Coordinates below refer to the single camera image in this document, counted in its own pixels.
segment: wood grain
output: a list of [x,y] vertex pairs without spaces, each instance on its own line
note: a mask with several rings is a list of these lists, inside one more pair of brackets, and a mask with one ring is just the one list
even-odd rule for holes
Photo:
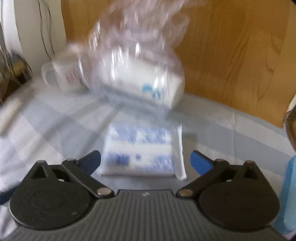
[[[110,0],[62,0],[67,39],[87,37]],[[282,127],[296,93],[296,6],[289,0],[207,0],[176,48],[186,91]]]

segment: white logo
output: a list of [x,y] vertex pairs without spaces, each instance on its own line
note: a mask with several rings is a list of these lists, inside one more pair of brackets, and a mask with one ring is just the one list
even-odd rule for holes
[[147,196],[149,196],[149,195],[150,195],[149,192],[142,193],[142,196],[143,196],[143,197],[147,197]]

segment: screw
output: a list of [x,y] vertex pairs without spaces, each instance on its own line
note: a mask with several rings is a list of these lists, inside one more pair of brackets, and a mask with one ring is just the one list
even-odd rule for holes
[[112,193],[112,190],[110,188],[99,188],[96,192],[101,196],[107,196]]
[[191,189],[181,189],[179,194],[182,197],[190,197],[193,194],[193,191]]

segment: white tissue package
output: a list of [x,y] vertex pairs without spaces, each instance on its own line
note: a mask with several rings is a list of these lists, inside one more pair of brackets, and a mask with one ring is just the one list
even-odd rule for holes
[[105,139],[102,175],[173,176],[187,178],[182,127],[111,125]]

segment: gray and white cloth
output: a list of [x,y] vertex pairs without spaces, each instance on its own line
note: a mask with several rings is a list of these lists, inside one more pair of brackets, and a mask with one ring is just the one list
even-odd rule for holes
[[[60,164],[79,159],[93,150],[102,151],[111,123],[135,125],[182,125],[186,181],[175,177],[143,178],[92,176],[118,189],[171,189],[176,192],[199,175],[190,166],[190,154],[198,150],[211,159],[231,164],[254,160],[277,194],[288,161],[295,155],[284,129],[201,97],[185,95],[166,119],[137,112],[120,104],[98,100],[91,93],[65,95],[47,89],[40,77],[33,94],[0,137],[0,191],[21,181],[37,160]],[[0,239],[15,228],[6,207],[0,208]]]

